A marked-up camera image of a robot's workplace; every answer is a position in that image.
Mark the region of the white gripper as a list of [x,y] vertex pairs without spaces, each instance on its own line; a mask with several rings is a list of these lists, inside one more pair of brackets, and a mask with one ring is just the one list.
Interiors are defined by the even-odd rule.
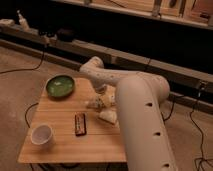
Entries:
[[107,89],[106,84],[100,84],[94,87],[94,90],[98,94],[104,94],[104,103],[100,98],[95,99],[95,107],[103,108],[104,104],[106,107],[112,107],[115,105],[115,94],[110,89]]

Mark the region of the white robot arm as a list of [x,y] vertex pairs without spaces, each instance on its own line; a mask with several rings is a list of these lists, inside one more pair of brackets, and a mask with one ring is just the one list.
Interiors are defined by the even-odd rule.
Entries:
[[178,171],[160,111],[170,92],[160,75],[105,69],[99,57],[80,67],[97,93],[115,87],[120,133],[129,171]]

